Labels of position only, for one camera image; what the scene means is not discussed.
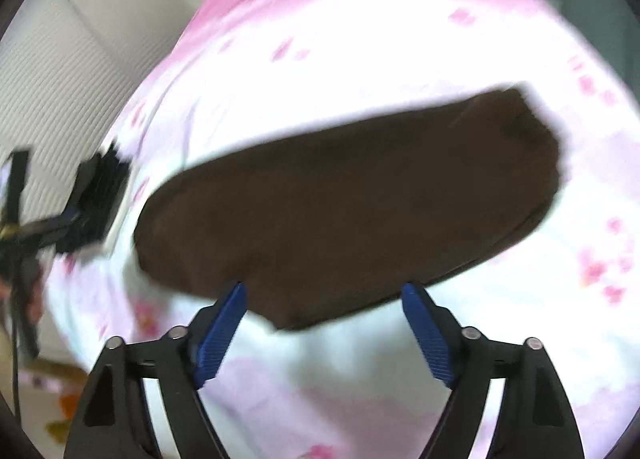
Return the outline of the dark brown pants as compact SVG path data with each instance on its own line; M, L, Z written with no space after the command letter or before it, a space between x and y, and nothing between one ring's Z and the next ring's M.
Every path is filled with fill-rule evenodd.
M431 286L527 237L560 144L517 89L299 134L204 162L146 201L138 263L155 283L302 330Z

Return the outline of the white louvered wardrobe door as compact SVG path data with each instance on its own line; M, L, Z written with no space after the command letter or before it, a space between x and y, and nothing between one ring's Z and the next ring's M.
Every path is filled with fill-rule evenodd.
M29 147L25 219L58 212L190 18L183 0L26 0L1 40L1 153Z

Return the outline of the pink floral bed cover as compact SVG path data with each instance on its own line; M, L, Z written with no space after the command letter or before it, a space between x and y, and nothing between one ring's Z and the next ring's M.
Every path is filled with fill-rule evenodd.
M206 0L108 132L112 244L60 257L56 327L105 341L248 310L203 403L235 458L413 458L447 392L409 280L544 343L584 452L639 404L639 105L544 0Z

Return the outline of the green curtain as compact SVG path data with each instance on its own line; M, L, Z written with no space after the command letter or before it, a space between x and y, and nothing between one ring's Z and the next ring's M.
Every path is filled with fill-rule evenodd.
M636 26L625 0L553 0L572 23L620 76L631 68L630 45Z

